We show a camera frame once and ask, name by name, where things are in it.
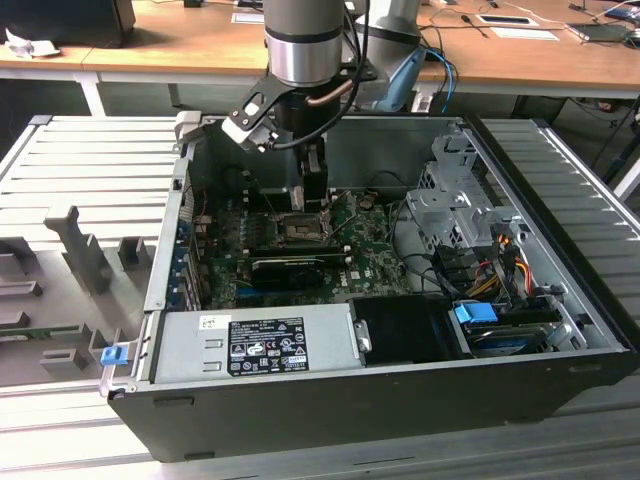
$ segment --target blue latch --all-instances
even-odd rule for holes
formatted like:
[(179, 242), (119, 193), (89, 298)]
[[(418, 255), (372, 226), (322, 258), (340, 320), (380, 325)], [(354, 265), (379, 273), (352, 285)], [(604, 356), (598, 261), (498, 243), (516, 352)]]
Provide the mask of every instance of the blue latch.
[(493, 305), (490, 303), (464, 303), (454, 309), (460, 323), (497, 322)]
[(128, 354), (128, 345), (125, 345), (124, 347), (106, 347), (102, 350), (100, 363), (104, 367), (107, 365), (126, 365)]

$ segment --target blue cable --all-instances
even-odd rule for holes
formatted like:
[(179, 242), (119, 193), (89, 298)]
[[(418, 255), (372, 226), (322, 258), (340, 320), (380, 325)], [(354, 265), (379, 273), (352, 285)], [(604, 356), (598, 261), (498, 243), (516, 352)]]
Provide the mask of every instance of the blue cable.
[(447, 92), (447, 99), (444, 102), (444, 105), (442, 107), (442, 111), (441, 113), (444, 113), (447, 111), (447, 106), (449, 105), (449, 100), (451, 100), (451, 95), (453, 94), (453, 72), (451, 71), (451, 65), (449, 65), (449, 62), (447, 60), (445, 60), (445, 58), (440, 55), (438, 52), (428, 49), (427, 50), (431, 55), (433, 55), (434, 57), (436, 57), (438, 60), (440, 60), (445, 68), (447, 69), (447, 76), (449, 77), (449, 88), (448, 88), (448, 92)]

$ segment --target motherboard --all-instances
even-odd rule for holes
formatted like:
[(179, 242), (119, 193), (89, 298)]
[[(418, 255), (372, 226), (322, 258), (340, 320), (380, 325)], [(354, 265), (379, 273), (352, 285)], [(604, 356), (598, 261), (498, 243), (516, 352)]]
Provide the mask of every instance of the motherboard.
[(411, 293), (389, 242), (390, 201), (372, 191), (343, 191), (320, 212), (296, 213), (279, 200), (247, 193), (211, 212), (201, 261), (211, 292), (208, 308)]

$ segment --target paper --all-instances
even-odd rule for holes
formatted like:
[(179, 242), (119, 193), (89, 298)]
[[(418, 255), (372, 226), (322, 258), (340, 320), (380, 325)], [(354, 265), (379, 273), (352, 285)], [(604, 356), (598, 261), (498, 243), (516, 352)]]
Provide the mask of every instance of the paper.
[(234, 13), (231, 15), (231, 23), (264, 23), (264, 15), (261, 13)]
[(20, 58), (49, 57), (60, 53), (60, 50), (56, 49), (53, 43), (48, 40), (32, 42), (12, 34), (9, 29), (6, 29), (5, 33), (7, 34), (7, 41), (4, 42), (4, 46)]
[(491, 31), (500, 38), (524, 38), (527, 40), (560, 40), (546, 30), (491, 27)]

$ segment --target white table leg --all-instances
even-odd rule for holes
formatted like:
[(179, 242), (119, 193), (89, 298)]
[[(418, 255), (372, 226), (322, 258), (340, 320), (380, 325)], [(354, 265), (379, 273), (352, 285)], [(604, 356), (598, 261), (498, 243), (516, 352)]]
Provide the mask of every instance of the white table leg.
[(169, 87), (169, 98), (171, 99), (171, 106), (180, 108), (182, 106), (182, 102), (180, 101), (180, 91), (178, 90), (178, 85), (175, 83), (170, 83)]
[(633, 164), (633, 167), (627, 172), (627, 174), (622, 177), (618, 186), (613, 190), (613, 193), (622, 200), (623, 202), (629, 198), (629, 195), (633, 193), (633, 191), (640, 184), (640, 158), (636, 160), (636, 163)]
[(98, 75), (95, 72), (78, 72), (75, 74), (75, 78), (76, 82), (82, 87), (91, 115), (105, 117), (104, 105), (102, 105), (100, 90), (98, 90), (98, 83), (100, 83)]

